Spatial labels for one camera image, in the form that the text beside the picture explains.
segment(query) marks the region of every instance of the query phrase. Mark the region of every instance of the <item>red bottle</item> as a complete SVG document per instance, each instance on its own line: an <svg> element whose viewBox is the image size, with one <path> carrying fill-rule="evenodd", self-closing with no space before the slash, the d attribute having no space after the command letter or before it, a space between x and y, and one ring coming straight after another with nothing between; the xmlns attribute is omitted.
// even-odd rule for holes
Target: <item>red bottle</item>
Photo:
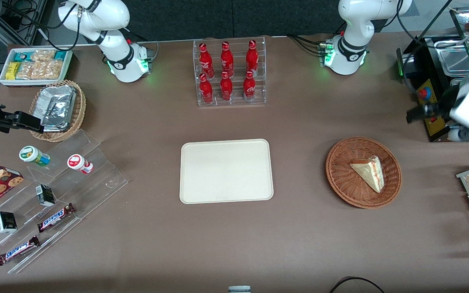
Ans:
<svg viewBox="0 0 469 293"><path fill-rule="evenodd" d="M231 78L229 78L229 73L225 70L222 72L220 89L222 89L222 98L224 99L224 101L229 102L232 99L233 83L231 81Z"/></svg>
<svg viewBox="0 0 469 293"><path fill-rule="evenodd" d="M247 62L247 69L253 72L253 76L258 75L258 51L256 50L256 41L249 41L249 50L245 56L245 61Z"/></svg>
<svg viewBox="0 0 469 293"><path fill-rule="evenodd" d="M208 79L215 77L215 70L213 69L213 59L209 52L207 52L207 46L204 43L199 45L200 49L200 66L202 72L207 75Z"/></svg>
<svg viewBox="0 0 469 293"><path fill-rule="evenodd" d="M220 55L220 60L222 61L222 70L229 73L229 77L233 77L235 74L235 60L233 58L233 53L229 50L229 43L222 42L222 54Z"/></svg>
<svg viewBox="0 0 469 293"><path fill-rule="evenodd" d="M248 70L245 73L245 80L243 81L243 98L246 102L254 101L254 89L256 82L253 78L253 72Z"/></svg>
<svg viewBox="0 0 469 293"><path fill-rule="evenodd" d="M205 74L200 74L200 94L202 95L202 100L205 104L209 105L213 103L213 87L211 83L207 80Z"/></svg>

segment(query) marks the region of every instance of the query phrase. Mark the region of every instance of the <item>snickers bar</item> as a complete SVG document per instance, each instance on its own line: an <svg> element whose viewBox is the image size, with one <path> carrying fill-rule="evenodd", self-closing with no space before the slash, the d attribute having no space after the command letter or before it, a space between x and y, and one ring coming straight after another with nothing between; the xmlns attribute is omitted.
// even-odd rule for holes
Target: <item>snickers bar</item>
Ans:
<svg viewBox="0 0 469 293"><path fill-rule="evenodd" d="M67 215L70 215L71 213L75 211L76 209L73 207L71 203L69 203L62 210L58 211L57 213L54 213L51 217L49 217L48 219L45 219L41 224L38 224L37 227L39 228L39 233L42 233L48 228L53 227L55 224L61 221L64 217L66 217Z"/></svg>
<svg viewBox="0 0 469 293"><path fill-rule="evenodd" d="M41 243L39 243L39 239L37 236L32 237L29 241L23 243L22 245L19 245L18 247L14 248L13 250L7 252L6 254L1 254L0 255L0 265L4 265L5 263L9 262L14 258L15 256L19 256L21 254L24 254L24 252L34 248L41 246Z"/></svg>

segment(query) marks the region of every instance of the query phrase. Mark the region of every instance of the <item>yellow snack package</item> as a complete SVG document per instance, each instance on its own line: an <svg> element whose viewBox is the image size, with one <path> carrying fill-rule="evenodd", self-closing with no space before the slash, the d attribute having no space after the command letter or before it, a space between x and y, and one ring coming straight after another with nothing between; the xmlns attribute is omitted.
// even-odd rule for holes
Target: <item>yellow snack package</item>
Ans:
<svg viewBox="0 0 469 293"><path fill-rule="evenodd" d="M19 62L10 62L8 64L7 72L5 73L5 79L6 80L15 80L15 74L19 70L20 65L21 65L21 63L19 63Z"/></svg>

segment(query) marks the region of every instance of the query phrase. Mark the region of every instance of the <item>cheesecake slice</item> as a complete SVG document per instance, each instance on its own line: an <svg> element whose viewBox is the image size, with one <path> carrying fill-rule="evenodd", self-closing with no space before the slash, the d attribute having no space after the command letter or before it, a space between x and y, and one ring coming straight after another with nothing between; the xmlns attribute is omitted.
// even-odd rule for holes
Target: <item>cheesecake slice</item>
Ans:
<svg viewBox="0 0 469 293"><path fill-rule="evenodd" d="M377 193L381 192L381 189L385 186L385 179L383 178L381 162L377 156L363 160L353 160L350 162L350 167L352 167L374 191Z"/></svg>

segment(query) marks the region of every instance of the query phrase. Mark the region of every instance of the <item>foil container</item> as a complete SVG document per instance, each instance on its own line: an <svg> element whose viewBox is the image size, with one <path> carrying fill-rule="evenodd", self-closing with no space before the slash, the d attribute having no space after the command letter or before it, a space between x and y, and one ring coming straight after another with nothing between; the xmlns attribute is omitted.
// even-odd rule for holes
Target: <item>foil container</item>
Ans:
<svg viewBox="0 0 469 293"><path fill-rule="evenodd" d="M69 85L46 87L39 93L32 115L41 119L45 132L67 131L76 96L76 89Z"/></svg>

